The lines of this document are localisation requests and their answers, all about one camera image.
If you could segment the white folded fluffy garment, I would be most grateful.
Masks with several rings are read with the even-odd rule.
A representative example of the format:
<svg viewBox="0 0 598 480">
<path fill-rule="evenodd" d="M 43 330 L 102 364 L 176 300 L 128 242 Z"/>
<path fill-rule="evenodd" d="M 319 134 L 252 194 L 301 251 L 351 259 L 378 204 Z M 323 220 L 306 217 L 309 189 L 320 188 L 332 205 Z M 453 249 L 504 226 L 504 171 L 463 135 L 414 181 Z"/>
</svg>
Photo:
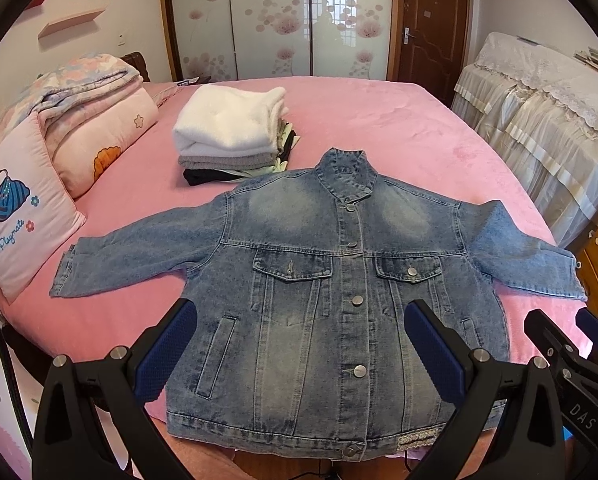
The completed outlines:
<svg viewBox="0 0 598 480">
<path fill-rule="evenodd" d="M 178 154 L 244 157 L 277 151 L 286 89 L 267 92 L 205 84 L 180 110 L 173 127 Z"/>
</svg>

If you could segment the dark wooden headboard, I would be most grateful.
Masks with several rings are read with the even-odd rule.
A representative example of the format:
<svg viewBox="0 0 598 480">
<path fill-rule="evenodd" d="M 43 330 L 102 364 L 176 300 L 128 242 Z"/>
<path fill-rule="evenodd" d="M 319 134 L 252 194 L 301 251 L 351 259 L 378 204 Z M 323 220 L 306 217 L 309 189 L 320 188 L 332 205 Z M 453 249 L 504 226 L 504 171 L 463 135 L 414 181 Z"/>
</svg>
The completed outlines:
<svg viewBox="0 0 598 480">
<path fill-rule="evenodd" d="M 121 60 L 126 64 L 133 66 L 139 72 L 139 75 L 142 76 L 143 81 L 150 81 L 146 61 L 140 52 L 134 51 L 123 55 Z"/>
</svg>

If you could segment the floral sliding wardrobe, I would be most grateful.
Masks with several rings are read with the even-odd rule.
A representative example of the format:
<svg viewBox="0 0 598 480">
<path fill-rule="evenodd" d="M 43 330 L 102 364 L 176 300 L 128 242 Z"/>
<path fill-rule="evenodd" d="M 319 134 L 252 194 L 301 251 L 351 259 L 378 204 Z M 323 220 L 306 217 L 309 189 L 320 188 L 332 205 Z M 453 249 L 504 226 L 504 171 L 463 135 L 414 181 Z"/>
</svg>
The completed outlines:
<svg viewBox="0 0 598 480">
<path fill-rule="evenodd" d="M 384 80 L 391 0 L 164 0 L 176 72 Z"/>
</svg>

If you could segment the green white folded garment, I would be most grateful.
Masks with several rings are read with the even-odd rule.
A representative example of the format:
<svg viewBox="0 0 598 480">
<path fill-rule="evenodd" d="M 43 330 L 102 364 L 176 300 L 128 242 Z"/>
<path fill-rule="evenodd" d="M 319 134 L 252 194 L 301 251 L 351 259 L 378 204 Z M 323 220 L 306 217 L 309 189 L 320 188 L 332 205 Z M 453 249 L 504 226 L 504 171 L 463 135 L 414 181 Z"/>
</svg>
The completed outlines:
<svg viewBox="0 0 598 480">
<path fill-rule="evenodd" d="M 260 174 L 284 171 L 287 168 L 290 154 L 299 141 L 300 136 L 294 130 L 293 124 L 282 119 L 278 127 L 276 154 L 252 156 L 244 168 L 235 169 L 235 172 L 246 176 L 259 176 Z"/>
</svg>

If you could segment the grey folded garment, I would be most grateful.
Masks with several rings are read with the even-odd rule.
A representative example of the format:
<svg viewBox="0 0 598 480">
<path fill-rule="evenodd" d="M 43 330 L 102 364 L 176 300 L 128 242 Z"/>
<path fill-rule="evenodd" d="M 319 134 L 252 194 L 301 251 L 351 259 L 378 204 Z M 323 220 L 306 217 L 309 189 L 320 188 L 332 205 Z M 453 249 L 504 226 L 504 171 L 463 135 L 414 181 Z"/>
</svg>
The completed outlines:
<svg viewBox="0 0 598 480">
<path fill-rule="evenodd" d="M 264 153 L 237 157 L 180 155 L 177 161 L 184 169 L 252 170 L 273 166 L 276 159 L 276 154 Z"/>
</svg>

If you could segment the pink flower bolster pillow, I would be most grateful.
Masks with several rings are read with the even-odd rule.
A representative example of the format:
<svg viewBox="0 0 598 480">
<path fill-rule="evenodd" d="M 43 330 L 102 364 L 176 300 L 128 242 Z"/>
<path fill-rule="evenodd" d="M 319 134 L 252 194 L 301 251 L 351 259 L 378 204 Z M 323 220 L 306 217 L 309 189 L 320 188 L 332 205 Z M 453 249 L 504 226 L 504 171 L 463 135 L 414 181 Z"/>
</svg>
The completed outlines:
<svg viewBox="0 0 598 480">
<path fill-rule="evenodd" d="M 85 194 L 157 118 L 156 103 L 144 88 L 139 88 L 72 130 L 52 156 L 69 194 L 73 198 Z"/>
</svg>

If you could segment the brown wooden door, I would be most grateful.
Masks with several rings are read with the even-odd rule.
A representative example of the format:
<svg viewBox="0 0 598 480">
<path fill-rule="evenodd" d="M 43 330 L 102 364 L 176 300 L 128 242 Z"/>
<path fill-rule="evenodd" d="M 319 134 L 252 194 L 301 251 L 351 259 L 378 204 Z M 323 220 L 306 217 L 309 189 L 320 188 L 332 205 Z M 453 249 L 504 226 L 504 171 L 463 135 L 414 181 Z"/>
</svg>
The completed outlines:
<svg viewBox="0 0 598 480">
<path fill-rule="evenodd" d="M 387 78 L 450 105 L 463 68 L 470 0 L 392 0 Z"/>
</svg>

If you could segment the blue denim jacket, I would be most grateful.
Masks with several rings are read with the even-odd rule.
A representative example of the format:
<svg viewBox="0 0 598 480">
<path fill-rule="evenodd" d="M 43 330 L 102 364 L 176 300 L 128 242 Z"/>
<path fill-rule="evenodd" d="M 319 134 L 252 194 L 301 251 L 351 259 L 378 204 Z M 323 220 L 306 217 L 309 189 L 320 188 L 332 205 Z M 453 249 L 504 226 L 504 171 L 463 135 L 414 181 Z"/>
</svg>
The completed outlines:
<svg viewBox="0 0 598 480">
<path fill-rule="evenodd" d="M 496 286 L 583 300 L 571 252 L 378 172 L 361 151 L 256 178 L 62 256 L 78 298 L 183 271 L 198 312 L 166 384 L 174 437 L 249 453 L 373 460 L 428 445 L 452 414 L 408 338 L 420 299 L 472 348 L 510 357 Z"/>
</svg>

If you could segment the white lace covered furniture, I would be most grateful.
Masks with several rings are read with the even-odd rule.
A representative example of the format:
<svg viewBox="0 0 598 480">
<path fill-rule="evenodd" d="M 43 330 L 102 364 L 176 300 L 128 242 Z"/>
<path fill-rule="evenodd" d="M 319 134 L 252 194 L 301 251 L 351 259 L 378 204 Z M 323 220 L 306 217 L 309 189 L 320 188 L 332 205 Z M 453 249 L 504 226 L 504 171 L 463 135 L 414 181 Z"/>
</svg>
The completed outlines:
<svg viewBox="0 0 598 480">
<path fill-rule="evenodd" d="M 460 73 L 452 110 L 504 160 L 559 246 L 598 221 L 598 74 L 491 32 Z"/>
</svg>

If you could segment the pink plush bed blanket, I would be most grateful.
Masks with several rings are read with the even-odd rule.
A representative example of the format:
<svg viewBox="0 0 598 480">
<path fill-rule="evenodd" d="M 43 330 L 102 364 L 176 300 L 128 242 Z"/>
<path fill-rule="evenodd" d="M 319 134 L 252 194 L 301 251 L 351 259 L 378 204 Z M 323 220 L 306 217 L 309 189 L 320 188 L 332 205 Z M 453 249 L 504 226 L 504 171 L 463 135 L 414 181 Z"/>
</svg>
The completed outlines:
<svg viewBox="0 0 598 480">
<path fill-rule="evenodd" d="M 76 360 L 133 341 L 178 298 L 195 333 L 166 385 L 170 434 L 285 457 L 372 460 L 431 443 L 452 407 L 405 331 L 424 300 L 470 347 L 525 361 L 523 320 L 584 299 L 489 145 L 412 84 L 286 84 L 292 168 L 191 188 L 181 98 L 82 198 L 84 226 L 0 310 Z"/>
</svg>

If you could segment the pink wall shelf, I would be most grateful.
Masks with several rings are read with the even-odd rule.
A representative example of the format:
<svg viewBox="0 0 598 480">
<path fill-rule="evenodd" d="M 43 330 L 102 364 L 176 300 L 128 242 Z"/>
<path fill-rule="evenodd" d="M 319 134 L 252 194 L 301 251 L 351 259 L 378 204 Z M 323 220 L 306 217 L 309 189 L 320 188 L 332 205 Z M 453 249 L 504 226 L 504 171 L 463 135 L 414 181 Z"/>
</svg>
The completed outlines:
<svg viewBox="0 0 598 480">
<path fill-rule="evenodd" d="M 77 14 L 65 16 L 64 18 L 58 18 L 58 20 L 48 22 L 44 25 L 41 31 L 37 35 L 37 39 L 41 40 L 50 35 L 62 32 L 69 28 L 90 23 L 96 20 L 100 14 L 105 12 L 105 8 L 93 9 L 83 11 Z"/>
</svg>

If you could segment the pink cartoon bag pillow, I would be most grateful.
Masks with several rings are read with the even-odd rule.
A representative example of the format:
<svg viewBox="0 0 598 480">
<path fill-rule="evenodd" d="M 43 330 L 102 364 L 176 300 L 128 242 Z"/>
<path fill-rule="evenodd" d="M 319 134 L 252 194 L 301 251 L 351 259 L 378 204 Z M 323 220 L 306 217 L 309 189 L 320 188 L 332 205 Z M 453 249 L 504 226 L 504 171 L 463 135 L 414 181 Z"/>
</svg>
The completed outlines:
<svg viewBox="0 0 598 480">
<path fill-rule="evenodd" d="M 83 225 L 49 158 L 36 113 L 0 144 L 0 290 L 14 301 Z"/>
</svg>

